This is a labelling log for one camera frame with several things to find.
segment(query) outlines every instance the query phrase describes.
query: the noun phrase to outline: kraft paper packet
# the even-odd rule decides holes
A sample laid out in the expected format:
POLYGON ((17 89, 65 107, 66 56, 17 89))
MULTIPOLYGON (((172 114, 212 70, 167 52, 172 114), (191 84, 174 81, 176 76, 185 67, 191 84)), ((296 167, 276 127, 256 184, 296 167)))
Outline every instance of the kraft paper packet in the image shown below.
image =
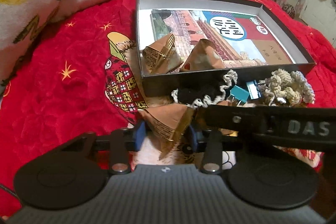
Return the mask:
POLYGON ((208 39, 201 39, 195 45, 180 71, 200 71, 224 69, 223 60, 216 52, 216 47, 208 39))
POLYGON ((170 104, 139 110, 142 118, 161 143, 160 159, 163 159, 180 141, 190 125, 194 109, 182 104, 170 104))
POLYGON ((150 74, 168 73, 183 63, 176 52, 173 34, 168 34, 147 46, 142 55, 150 74))
MULTIPOLYGON (((218 103, 217 105, 230 106, 231 102, 229 102, 229 101, 222 101, 222 102, 218 103)), ((205 123, 205 120, 203 118, 204 111, 205 111, 205 108, 200 108, 197 111, 197 114, 196 114, 196 117, 195 117, 195 121, 201 127, 201 129, 219 130, 222 133, 222 135, 232 135, 232 136, 236 136, 237 135, 237 131, 207 126, 206 123, 205 123)))

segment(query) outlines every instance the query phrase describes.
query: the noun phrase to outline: bed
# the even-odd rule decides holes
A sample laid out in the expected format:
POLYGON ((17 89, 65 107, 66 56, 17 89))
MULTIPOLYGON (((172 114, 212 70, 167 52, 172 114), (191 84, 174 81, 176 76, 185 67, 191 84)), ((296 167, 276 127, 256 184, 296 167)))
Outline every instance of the bed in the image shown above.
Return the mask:
MULTIPOLYGON (((316 94, 311 107, 334 107, 333 47, 320 32, 291 19, 275 2, 253 1, 271 9, 316 61, 307 76, 316 94)), ((134 124, 136 107, 151 104, 151 98, 143 96, 139 72, 129 51, 135 40, 135 4, 136 0, 110 0, 43 30, 36 49, 4 93, 0 109, 1 184, 13 188, 18 168, 83 132, 103 135, 134 124), (138 98, 136 103, 120 105, 108 99, 105 88, 109 75, 105 69, 111 66, 116 74, 121 69, 125 75, 131 74, 128 85, 132 96, 138 98)), ((319 154, 301 154, 314 161, 315 167, 320 166, 319 154)), ((193 162, 196 156, 185 155, 183 160, 193 162)), ((9 216, 19 208, 13 196, 0 191, 0 215, 9 216)))

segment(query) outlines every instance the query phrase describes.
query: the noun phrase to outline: cartoon character print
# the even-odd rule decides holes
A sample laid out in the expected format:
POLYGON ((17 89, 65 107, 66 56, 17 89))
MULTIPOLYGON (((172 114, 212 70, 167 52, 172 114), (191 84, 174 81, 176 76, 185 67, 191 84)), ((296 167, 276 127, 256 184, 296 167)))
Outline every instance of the cartoon character print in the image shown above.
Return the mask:
POLYGON ((134 125, 137 109, 147 107, 123 55, 134 43, 120 33, 109 33, 108 38, 111 56, 105 64, 105 96, 134 125))

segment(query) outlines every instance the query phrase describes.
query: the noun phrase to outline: binder clip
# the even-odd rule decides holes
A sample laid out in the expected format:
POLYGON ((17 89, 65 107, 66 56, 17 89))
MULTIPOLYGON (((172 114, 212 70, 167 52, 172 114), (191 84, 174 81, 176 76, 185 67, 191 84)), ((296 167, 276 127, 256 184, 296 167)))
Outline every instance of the binder clip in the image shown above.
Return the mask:
POLYGON ((235 100, 239 101, 237 104, 237 106, 239 106, 241 102, 245 104, 249 96, 250 96, 250 93, 247 90, 244 90, 240 88, 239 86, 235 85, 230 90, 230 96, 228 97, 228 100, 231 100, 231 102, 234 102, 235 100))
POLYGON ((251 100, 261 98, 261 93, 258 89, 258 84, 256 80, 246 82, 247 89, 250 93, 251 100))

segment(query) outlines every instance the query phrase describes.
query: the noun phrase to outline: white yarn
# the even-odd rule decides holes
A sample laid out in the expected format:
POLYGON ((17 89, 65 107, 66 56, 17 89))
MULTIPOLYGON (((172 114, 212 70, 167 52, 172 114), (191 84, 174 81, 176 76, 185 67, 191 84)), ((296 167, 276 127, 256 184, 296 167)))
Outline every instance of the white yarn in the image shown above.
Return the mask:
POLYGON ((272 72, 268 79, 259 81, 258 88, 266 97, 268 105, 274 104, 275 98, 288 100, 291 106, 299 104, 301 100, 305 103, 315 102, 315 93, 308 84, 302 72, 293 71, 290 74, 282 69, 272 72))
MULTIPOLYGON (((225 90, 232 86, 232 80, 235 82, 235 84, 237 84, 238 75, 235 71, 229 70, 229 72, 223 76, 223 80, 225 82, 225 85, 219 86, 219 90, 222 93, 221 96, 216 96, 216 98, 212 101, 209 95, 205 95, 203 100, 201 100, 200 98, 195 99, 191 105, 187 104, 187 106, 193 109, 199 107, 207 108, 209 105, 217 105, 218 103, 224 101, 226 96, 225 90)), ((178 93, 179 89, 173 90, 173 92, 171 93, 174 103, 176 104, 179 103, 179 100, 177 98, 178 93)))

